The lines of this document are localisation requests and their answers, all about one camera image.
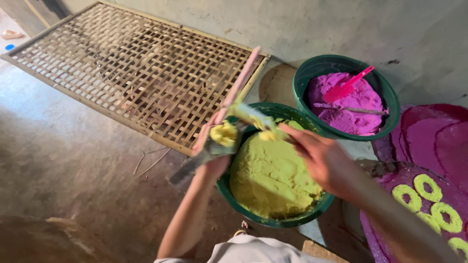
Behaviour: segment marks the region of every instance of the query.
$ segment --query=hand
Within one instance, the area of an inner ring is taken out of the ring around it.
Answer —
[[[285,124],[279,127],[296,141],[294,149],[304,159],[315,182],[341,198],[346,199],[353,194],[350,184],[360,180],[363,173],[334,140],[312,131],[298,131]]]
[[[192,148],[193,156],[197,155],[197,153],[201,151],[201,149],[203,148],[203,145],[205,144],[205,141],[206,141],[206,137],[210,136],[209,134],[210,128],[215,125],[216,116],[218,114],[219,112],[216,112],[215,114],[213,114],[213,116],[208,121],[208,123],[202,126],[202,129],[200,131],[200,137],[198,138],[197,142]],[[226,170],[226,167],[229,164],[230,160],[231,160],[231,156],[229,155],[216,158],[198,167],[195,175],[202,176],[205,179],[208,179],[210,182],[216,182],[216,180]]]

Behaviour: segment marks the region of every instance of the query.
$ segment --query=gray wall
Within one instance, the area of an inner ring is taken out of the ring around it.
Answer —
[[[63,0],[76,12],[94,0]],[[468,0],[115,0],[261,45],[298,67],[339,54],[374,65],[402,103],[468,107]],[[398,59],[399,64],[388,64]]]

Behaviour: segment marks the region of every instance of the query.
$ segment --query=green basin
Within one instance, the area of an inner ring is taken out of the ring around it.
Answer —
[[[291,108],[286,105],[272,103],[272,102],[259,102],[250,105],[251,107],[259,110],[265,115],[272,116],[273,118],[284,118],[288,120],[293,120],[299,123],[304,129],[314,131],[318,134],[322,135],[322,131],[320,127],[317,127],[314,124],[314,121],[311,117],[307,116],[306,114]],[[241,144],[243,144],[248,137],[252,136],[254,133],[258,132],[258,130],[254,126],[249,126],[243,137]],[[246,218],[264,225],[264,226],[271,226],[271,227],[295,227],[299,225],[306,224],[318,216],[320,216],[331,204],[333,201],[334,196],[330,193],[325,192],[319,202],[313,208],[309,209],[303,215],[300,215],[295,218],[288,218],[284,220],[278,219],[269,219],[269,218],[262,218],[255,214],[252,214],[245,208],[243,208],[237,200],[234,198],[231,192],[231,188],[229,187],[229,178],[230,178],[230,171],[231,165],[227,168],[227,171],[221,176],[221,178],[217,181],[216,186],[218,187],[219,191],[226,199],[226,201],[234,208],[237,212],[244,215]]]
[[[304,101],[304,93],[311,78],[329,73],[348,72],[354,75],[365,70],[369,65],[352,58],[338,55],[322,55],[310,58],[302,63],[292,79],[292,91],[296,100],[297,108],[312,119],[322,129],[325,137],[332,139],[348,139],[354,141],[371,141],[389,134],[400,119],[400,103],[392,86],[377,71],[372,70],[364,79],[371,85],[382,99],[384,108],[388,109],[389,115],[382,118],[381,130],[375,135],[360,136],[342,132],[323,122],[315,115]]]

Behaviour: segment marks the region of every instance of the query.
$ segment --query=woven bamboo tray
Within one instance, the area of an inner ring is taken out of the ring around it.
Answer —
[[[251,49],[106,1],[2,59],[106,116],[186,155]],[[269,55],[261,53],[245,96]]]

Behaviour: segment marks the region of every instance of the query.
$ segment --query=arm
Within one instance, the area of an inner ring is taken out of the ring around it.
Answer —
[[[207,132],[213,125],[216,115],[202,127],[201,133]],[[193,147],[197,153],[203,147],[204,140]],[[195,172],[192,183],[179,208],[175,212],[158,250],[158,259],[177,257],[194,258],[197,243],[202,238],[208,201],[216,180],[223,174],[230,161],[230,156],[219,157],[202,166]]]
[[[368,215],[401,262],[462,262],[447,242],[367,177],[331,139],[281,125],[297,142],[310,176]]]

